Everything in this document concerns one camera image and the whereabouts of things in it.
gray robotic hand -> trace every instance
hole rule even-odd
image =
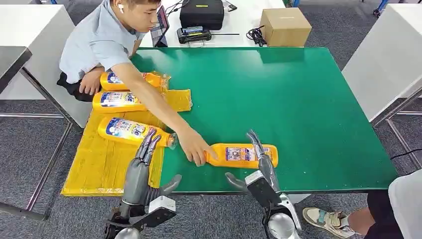
[[[165,196],[177,188],[182,176],[175,175],[160,188],[148,185],[152,154],[161,139],[155,133],[156,129],[148,132],[128,165],[120,207],[104,220],[104,239],[140,239],[144,227],[154,228],[176,215],[176,202]]]
[[[245,181],[227,172],[228,183],[237,190],[251,194],[265,209],[262,224],[267,238],[270,238],[269,231],[277,239],[300,239],[298,231],[302,227],[299,217],[289,197],[280,191],[271,158],[264,153],[261,141],[253,130],[246,135],[254,146],[259,170],[248,175]]]
[[[151,163],[152,153],[161,139],[161,135],[153,138],[156,132],[156,129],[150,129],[141,146],[138,148],[134,159],[129,163],[127,168],[122,204],[120,206],[120,215],[123,218],[129,217],[130,206],[147,206],[159,196],[169,195],[177,188],[182,180],[182,176],[177,174],[168,184],[160,188],[153,188],[148,185],[149,165]]]

sneaker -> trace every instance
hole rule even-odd
[[[340,238],[349,238],[355,234],[350,226],[341,226],[345,216],[341,212],[329,213],[319,208],[304,208],[304,219],[315,227],[324,228]]]

sock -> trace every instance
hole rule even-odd
[[[347,215],[347,217],[342,218],[340,220],[340,227],[344,227],[344,226],[350,226],[349,225],[349,215]]]
[[[354,231],[354,230],[350,227],[350,224],[349,224],[349,215],[347,215],[347,217],[342,218],[342,219],[340,220],[340,227],[341,227],[341,228],[343,228],[343,227],[347,227],[347,230],[348,230],[348,231],[351,231],[351,232],[354,232],[354,233],[356,233],[356,234],[359,234],[359,233],[355,232],[355,231]]]

phone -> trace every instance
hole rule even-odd
[[[227,9],[228,12],[234,11],[237,9],[237,7],[231,3],[229,3],[228,1],[224,1],[223,3],[224,8]]]

black pants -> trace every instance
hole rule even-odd
[[[60,74],[59,80],[57,81],[57,84],[59,86],[63,86],[70,95],[75,97],[76,100],[83,101],[83,102],[92,102],[94,95],[79,93],[81,80],[73,84],[69,84],[66,80],[67,80],[67,75],[64,72],[62,72]]]
[[[403,239],[387,190],[368,193],[367,202],[375,224],[369,228],[365,239]]]

